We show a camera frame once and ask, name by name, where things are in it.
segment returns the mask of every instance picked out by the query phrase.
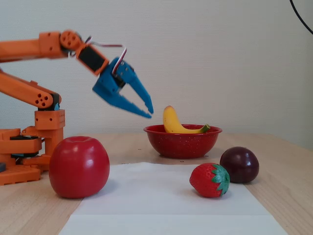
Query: red apple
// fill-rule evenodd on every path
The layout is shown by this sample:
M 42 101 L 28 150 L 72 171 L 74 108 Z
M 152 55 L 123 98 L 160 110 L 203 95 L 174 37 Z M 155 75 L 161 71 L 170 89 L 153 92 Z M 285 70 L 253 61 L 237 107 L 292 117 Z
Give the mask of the red apple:
M 50 159 L 49 177 L 61 197 L 83 198 L 96 194 L 106 184 L 110 161 L 96 139 L 74 136 L 62 140 Z

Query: apple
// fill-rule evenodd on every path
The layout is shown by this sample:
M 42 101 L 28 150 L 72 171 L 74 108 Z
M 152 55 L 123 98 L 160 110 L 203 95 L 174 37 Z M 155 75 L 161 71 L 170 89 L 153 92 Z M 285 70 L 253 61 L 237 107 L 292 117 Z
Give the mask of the apple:
M 259 161 L 254 153 L 245 147 L 232 147 L 226 150 L 220 159 L 232 183 L 249 183 L 259 173 Z
M 61 197 L 84 198 L 99 192 L 110 173 L 103 145 L 94 138 L 73 136 L 62 140 L 50 159 L 49 178 Z

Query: strawberry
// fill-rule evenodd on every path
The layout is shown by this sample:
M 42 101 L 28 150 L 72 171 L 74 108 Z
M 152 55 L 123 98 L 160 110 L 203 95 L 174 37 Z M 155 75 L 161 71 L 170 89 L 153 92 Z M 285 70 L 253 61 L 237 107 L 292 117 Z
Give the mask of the strawberry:
M 203 163 L 191 173 L 189 183 L 203 197 L 220 197 L 229 187 L 229 174 L 219 164 Z

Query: robotic arm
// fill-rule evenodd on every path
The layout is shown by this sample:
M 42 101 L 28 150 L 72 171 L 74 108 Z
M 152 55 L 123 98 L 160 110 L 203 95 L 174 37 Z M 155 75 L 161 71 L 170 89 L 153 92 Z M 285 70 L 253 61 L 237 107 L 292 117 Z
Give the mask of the robotic arm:
M 80 35 L 71 30 L 45 32 L 40 33 L 38 39 L 0 42 L 0 63 L 75 56 L 98 77 L 92 90 L 107 103 L 151 118 L 150 114 L 154 112 L 151 98 L 133 68 L 123 61 L 126 49 L 121 57 L 110 63 L 94 45 L 96 43 L 90 42 L 90 38 L 83 42 Z M 145 102 L 150 114 L 119 94 L 127 83 Z M 22 131 L 19 128 L 0 129 L 0 186 L 39 180 L 41 172 L 49 169 L 50 157 L 64 137 L 65 110 L 60 109 L 61 96 L 38 86 L 35 81 L 28 82 L 1 70 L 0 92 L 38 108 L 34 126 Z M 38 156 L 42 142 L 45 142 L 45 153 Z
M 40 33 L 38 39 L 0 42 L 0 63 L 41 58 L 62 59 L 73 54 L 91 73 L 98 76 L 93 91 L 101 98 L 112 106 L 151 118 L 149 113 L 119 94 L 126 83 L 130 84 L 153 114 L 151 98 L 133 68 L 122 57 L 109 63 L 92 43 L 83 42 L 76 32 L 45 32 Z M 58 109 L 62 100 L 58 94 L 38 86 L 34 81 L 28 82 L 2 71 L 0 92 L 45 110 Z

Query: white wall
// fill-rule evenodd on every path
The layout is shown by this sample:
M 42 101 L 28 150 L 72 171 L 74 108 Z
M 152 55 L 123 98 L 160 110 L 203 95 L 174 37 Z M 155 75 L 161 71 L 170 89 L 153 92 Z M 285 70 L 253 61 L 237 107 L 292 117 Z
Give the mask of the white wall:
M 313 27 L 313 2 L 294 2 Z M 141 132 L 173 105 L 184 123 L 313 146 L 313 35 L 288 0 L 3 0 L 0 17 L 0 40 L 71 28 L 127 46 L 125 59 L 152 96 L 152 119 L 102 101 L 91 90 L 96 78 L 74 59 L 1 64 L 62 96 L 66 136 Z M 110 59 L 121 53 L 100 50 Z M 122 93 L 144 107 L 128 87 Z M 35 110 L 0 94 L 0 128 L 33 125 Z

